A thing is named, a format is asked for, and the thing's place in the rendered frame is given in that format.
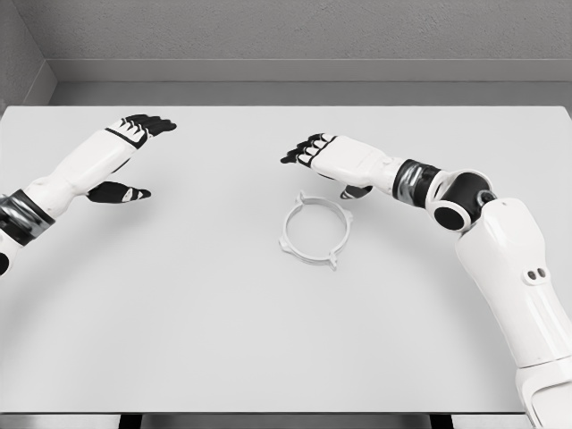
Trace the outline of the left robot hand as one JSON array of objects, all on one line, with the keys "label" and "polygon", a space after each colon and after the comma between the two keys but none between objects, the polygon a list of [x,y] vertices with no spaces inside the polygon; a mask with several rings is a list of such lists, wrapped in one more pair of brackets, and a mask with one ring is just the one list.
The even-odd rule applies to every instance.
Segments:
[{"label": "left robot hand", "polygon": [[71,186],[75,195],[96,203],[122,204],[149,198],[147,189],[136,189],[108,181],[152,138],[176,129],[176,124],[159,116],[135,114],[95,132],[56,167],[55,177]]}]

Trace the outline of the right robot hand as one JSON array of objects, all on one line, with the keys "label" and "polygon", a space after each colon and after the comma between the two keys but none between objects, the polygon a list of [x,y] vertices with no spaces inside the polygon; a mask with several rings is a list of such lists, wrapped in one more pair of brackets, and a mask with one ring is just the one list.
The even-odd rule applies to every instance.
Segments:
[{"label": "right robot hand", "polygon": [[390,195],[404,160],[346,136],[315,134],[299,143],[281,159],[283,164],[302,164],[314,172],[346,185],[343,199],[364,197],[372,189]]}]

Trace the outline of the white table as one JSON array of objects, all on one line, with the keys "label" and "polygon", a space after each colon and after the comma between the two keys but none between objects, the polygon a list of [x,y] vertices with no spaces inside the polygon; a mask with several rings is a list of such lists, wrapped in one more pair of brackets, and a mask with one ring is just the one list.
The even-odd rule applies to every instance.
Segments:
[{"label": "white table", "polygon": [[147,106],[176,129],[76,198],[0,278],[0,413],[518,412],[516,367],[455,234],[374,191],[336,269],[279,245],[309,136],[486,174],[538,222],[572,316],[572,120],[562,107]]}]

